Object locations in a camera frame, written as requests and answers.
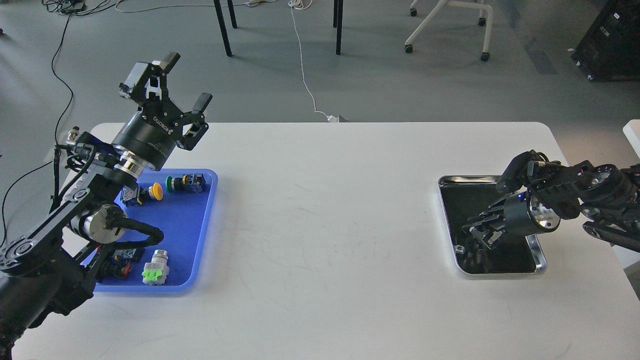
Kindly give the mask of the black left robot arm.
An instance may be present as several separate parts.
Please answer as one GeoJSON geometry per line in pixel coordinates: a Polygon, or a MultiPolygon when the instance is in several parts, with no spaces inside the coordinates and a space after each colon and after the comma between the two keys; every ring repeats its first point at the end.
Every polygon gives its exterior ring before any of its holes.
{"type": "Polygon", "coordinates": [[[113,142],[74,127],[56,151],[67,153],[75,177],[57,190],[49,214],[21,237],[1,242],[1,358],[10,360],[15,342],[50,313],[68,315],[93,297],[110,253],[159,244],[162,230],[126,215],[115,199],[134,190],[146,169],[159,171],[174,148],[192,150],[209,126],[202,93],[190,111],[173,103],[167,75],[180,55],[137,62],[119,95],[137,111],[113,142]]]}

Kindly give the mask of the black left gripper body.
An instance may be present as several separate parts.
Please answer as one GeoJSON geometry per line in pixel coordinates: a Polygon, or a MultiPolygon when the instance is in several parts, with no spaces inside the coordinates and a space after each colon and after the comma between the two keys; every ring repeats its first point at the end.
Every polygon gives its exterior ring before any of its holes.
{"type": "Polygon", "coordinates": [[[209,129],[204,113],[183,112],[171,100],[168,74],[159,64],[137,62],[119,84],[119,95],[134,101],[138,109],[113,141],[121,154],[135,155],[153,171],[163,168],[175,148],[193,150],[209,129]]]}

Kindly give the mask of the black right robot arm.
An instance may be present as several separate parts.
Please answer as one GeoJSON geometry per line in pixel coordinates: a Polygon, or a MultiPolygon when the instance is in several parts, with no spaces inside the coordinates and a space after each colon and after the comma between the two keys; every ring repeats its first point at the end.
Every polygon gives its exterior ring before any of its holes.
{"type": "Polygon", "coordinates": [[[462,230],[494,249],[507,234],[550,233],[562,220],[583,215],[583,230],[595,239],[639,251],[639,166],[574,166],[551,161],[536,150],[519,153],[496,183],[501,197],[462,230]]]}

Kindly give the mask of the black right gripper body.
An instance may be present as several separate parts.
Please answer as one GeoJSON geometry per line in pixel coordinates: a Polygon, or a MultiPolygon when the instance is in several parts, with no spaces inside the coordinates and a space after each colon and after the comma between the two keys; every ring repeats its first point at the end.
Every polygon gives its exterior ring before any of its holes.
{"type": "Polygon", "coordinates": [[[488,249],[494,249],[504,237],[550,233],[562,219],[530,193],[506,194],[487,210],[466,220],[462,231],[488,249]]]}

